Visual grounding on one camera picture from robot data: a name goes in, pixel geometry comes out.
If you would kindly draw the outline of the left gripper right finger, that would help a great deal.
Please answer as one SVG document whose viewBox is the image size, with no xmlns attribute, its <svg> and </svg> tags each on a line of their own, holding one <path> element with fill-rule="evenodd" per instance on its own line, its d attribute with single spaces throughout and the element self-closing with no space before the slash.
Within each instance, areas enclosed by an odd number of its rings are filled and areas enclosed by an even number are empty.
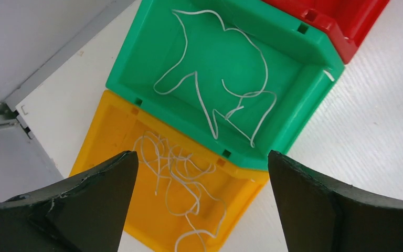
<svg viewBox="0 0 403 252">
<path fill-rule="evenodd" d="M 403 251 L 403 200 L 362 190 L 278 152 L 271 187 L 289 251 Z"/>
</svg>

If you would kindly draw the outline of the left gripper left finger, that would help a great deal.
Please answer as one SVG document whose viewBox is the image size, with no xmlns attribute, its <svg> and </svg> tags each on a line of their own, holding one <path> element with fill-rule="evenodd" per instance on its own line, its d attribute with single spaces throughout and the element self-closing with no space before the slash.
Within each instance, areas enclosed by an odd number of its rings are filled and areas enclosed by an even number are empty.
<svg viewBox="0 0 403 252">
<path fill-rule="evenodd" d="M 0 202 L 0 251 L 117 251 L 139 160 L 99 165 Z"/>
</svg>

